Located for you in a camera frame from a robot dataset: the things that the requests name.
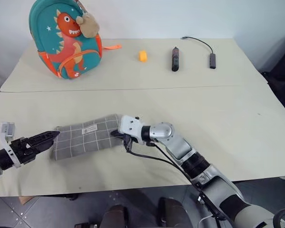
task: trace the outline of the orange zipper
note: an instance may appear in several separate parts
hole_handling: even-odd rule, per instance
[[[93,53],[93,52],[94,52],[94,53],[97,53],[97,54],[99,55],[99,52],[96,51],[96,50],[84,50],[84,51],[82,51],[82,52],[79,52],[79,53],[77,53],[77,54],[74,54],[74,55],[72,55],[72,56],[66,58],[65,60],[63,60],[63,61],[61,62],[61,64],[59,65],[59,68],[58,68],[58,70],[57,70],[58,77],[62,77],[62,76],[61,76],[61,70],[62,70],[62,68],[64,67],[64,65],[65,65],[68,61],[70,61],[71,59],[76,58],[76,57],[78,57],[78,56],[83,56],[84,54]]]

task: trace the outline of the teal backpack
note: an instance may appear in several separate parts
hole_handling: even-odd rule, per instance
[[[84,37],[76,23],[84,12],[78,0],[37,0],[30,11],[29,30],[39,56],[60,78],[76,78],[101,60],[100,36]]]

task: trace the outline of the plaid fabric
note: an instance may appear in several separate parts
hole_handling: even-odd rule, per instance
[[[118,129],[120,117],[116,114],[100,119],[57,127],[59,136],[54,140],[53,159],[61,160],[84,153],[122,145],[122,140],[110,135]]]

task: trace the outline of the beige plush toy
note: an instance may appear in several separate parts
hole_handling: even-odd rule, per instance
[[[99,31],[99,25],[95,18],[90,13],[84,13],[82,17],[78,16],[76,18],[77,24],[80,26],[82,34],[86,38],[95,37]]]

